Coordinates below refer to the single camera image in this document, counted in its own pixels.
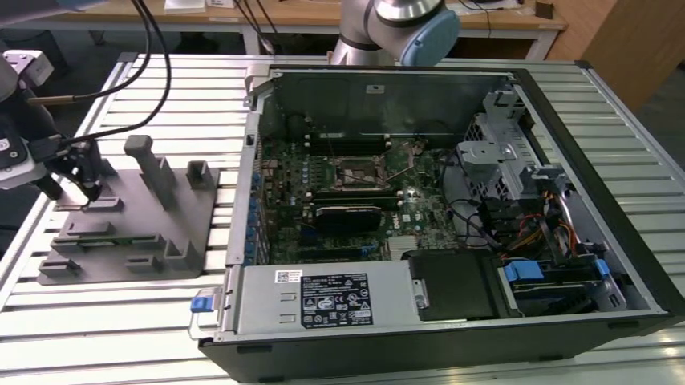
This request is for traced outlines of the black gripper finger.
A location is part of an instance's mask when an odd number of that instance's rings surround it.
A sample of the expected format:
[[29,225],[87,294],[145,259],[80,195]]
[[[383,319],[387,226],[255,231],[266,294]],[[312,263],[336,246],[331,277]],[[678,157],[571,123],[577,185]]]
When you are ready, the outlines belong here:
[[32,182],[32,185],[47,195],[51,200],[59,200],[63,195],[60,184],[52,179],[51,175],[45,175]]
[[79,189],[84,194],[88,203],[99,200],[103,191],[100,176],[83,176],[79,181]]

